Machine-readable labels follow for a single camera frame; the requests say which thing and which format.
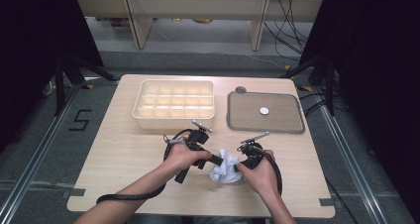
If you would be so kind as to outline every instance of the white object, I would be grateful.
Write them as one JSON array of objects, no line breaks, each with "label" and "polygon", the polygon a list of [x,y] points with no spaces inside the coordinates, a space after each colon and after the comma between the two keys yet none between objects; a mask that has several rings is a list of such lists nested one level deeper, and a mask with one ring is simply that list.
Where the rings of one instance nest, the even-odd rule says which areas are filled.
[{"label": "white object", "polygon": [[213,83],[206,80],[145,80],[133,116],[143,129],[186,129],[195,120],[213,125]]},{"label": "white object", "polygon": [[222,183],[231,183],[240,180],[242,173],[239,171],[236,172],[234,169],[234,165],[239,162],[238,158],[228,157],[226,150],[220,150],[219,157],[223,159],[223,162],[220,166],[214,165],[210,172],[210,178],[213,181],[220,181]]},{"label": "white object", "polygon": [[263,115],[266,115],[266,114],[268,114],[268,108],[266,108],[266,107],[262,107],[262,108],[260,108],[260,113],[261,114],[263,114]]}]

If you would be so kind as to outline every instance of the metal rail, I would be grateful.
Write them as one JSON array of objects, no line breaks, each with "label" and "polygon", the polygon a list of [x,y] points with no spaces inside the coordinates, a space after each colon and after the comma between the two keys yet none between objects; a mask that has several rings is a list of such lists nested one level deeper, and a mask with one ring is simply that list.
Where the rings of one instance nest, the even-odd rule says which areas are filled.
[{"label": "metal rail", "polygon": [[52,142],[55,138],[58,129],[68,111],[68,108],[71,104],[71,101],[75,97],[77,91],[80,89],[81,84],[73,84],[67,95],[67,102],[62,108],[61,112],[55,116],[44,134],[43,139],[35,150],[34,154],[31,157],[31,160],[28,162],[24,172],[19,177],[12,191],[9,193],[6,201],[1,205],[0,208],[0,221],[2,224],[8,224],[11,222],[13,216],[15,215],[21,201],[23,200],[31,181],[34,178],[38,168],[41,166]]},{"label": "metal rail", "polygon": [[[314,92],[321,93],[322,91],[320,88],[314,87]],[[322,96],[316,96],[316,99],[319,102],[322,100]],[[352,149],[347,143],[346,138],[344,137],[340,126],[337,123],[336,118],[330,115],[328,109],[325,106],[321,107],[321,111],[325,120],[327,121],[328,127],[330,128],[334,140],[336,141],[337,147],[340,150],[350,175],[352,176],[355,186],[361,195],[362,201],[365,204],[371,221],[373,223],[388,223],[382,212],[379,202],[374,196],[368,181],[366,180],[358,162],[355,159],[355,156],[353,155]]]}]

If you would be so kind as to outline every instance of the hand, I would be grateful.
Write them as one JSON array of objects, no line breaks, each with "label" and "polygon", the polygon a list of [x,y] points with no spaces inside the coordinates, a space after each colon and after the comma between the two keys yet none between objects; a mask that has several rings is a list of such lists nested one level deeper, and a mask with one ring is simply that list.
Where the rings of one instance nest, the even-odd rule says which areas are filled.
[{"label": "hand", "polygon": [[176,173],[180,173],[183,169],[189,168],[196,161],[211,158],[211,153],[208,151],[191,151],[184,142],[172,145],[169,155],[163,162],[168,166],[174,168]]},{"label": "hand", "polygon": [[[274,159],[271,150],[266,150],[266,152]],[[277,192],[277,178],[274,168],[272,168],[267,158],[263,158],[254,169],[249,169],[243,164],[238,163],[238,170],[242,173],[251,189],[259,195]]]}]

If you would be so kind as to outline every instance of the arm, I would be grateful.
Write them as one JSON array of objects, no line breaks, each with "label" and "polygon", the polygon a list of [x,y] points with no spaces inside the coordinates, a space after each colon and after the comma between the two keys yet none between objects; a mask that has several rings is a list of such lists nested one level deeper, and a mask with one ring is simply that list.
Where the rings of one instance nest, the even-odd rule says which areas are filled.
[{"label": "arm", "polygon": [[[272,151],[266,152],[273,157]],[[238,170],[251,189],[260,195],[275,224],[296,223],[277,191],[274,169],[266,158],[254,169],[248,169],[239,163]]]},{"label": "arm", "polygon": [[[117,193],[136,195],[155,191],[183,169],[189,168],[195,161],[210,157],[209,152],[190,151],[183,143],[173,145],[169,156],[162,164]],[[85,212],[75,223],[124,223],[145,202],[145,200],[103,201]]]}]

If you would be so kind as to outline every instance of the white tray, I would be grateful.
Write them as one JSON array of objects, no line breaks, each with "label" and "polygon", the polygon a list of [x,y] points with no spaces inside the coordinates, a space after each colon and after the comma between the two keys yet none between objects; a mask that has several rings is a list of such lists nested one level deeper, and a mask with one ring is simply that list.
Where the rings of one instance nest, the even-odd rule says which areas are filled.
[{"label": "white tray", "polygon": [[145,80],[133,116],[143,129],[186,129],[192,120],[211,128],[213,83],[207,80]]}]

